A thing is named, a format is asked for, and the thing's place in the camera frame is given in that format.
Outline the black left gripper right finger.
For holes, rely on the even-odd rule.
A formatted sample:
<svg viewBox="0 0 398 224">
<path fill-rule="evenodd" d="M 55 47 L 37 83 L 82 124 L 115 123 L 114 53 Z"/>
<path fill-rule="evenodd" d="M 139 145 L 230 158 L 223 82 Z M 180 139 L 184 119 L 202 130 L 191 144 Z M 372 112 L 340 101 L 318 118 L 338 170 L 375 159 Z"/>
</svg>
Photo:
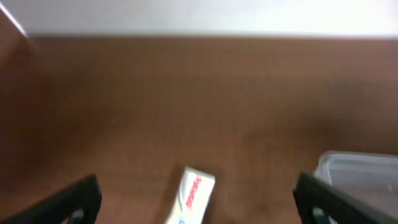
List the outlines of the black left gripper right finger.
<svg viewBox="0 0 398 224">
<path fill-rule="evenodd" d="M 300 173 L 293 196 L 302 223 L 397 224 L 395 218 L 324 183 Z"/>
</svg>

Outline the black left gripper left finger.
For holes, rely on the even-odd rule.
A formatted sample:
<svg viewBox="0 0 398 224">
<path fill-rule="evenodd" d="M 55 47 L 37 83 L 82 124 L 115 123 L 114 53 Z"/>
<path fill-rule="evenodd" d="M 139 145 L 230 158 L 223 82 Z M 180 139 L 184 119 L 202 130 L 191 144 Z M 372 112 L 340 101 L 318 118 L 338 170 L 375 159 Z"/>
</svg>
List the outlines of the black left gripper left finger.
<svg viewBox="0 0 398 224">
<path fill-rule="evenodd" d="M 94 223 L 101 201 L 97 176 L 90 174 L 1 223 Z"/>
</svg>

